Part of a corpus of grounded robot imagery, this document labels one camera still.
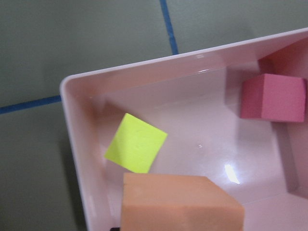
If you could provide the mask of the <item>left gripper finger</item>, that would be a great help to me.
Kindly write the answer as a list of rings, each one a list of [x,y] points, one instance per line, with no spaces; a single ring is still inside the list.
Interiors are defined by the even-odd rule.
[[[119,228],[119,227],[112,227],[112,228],[110,229],[110,231],[120,231],[120,228]]]

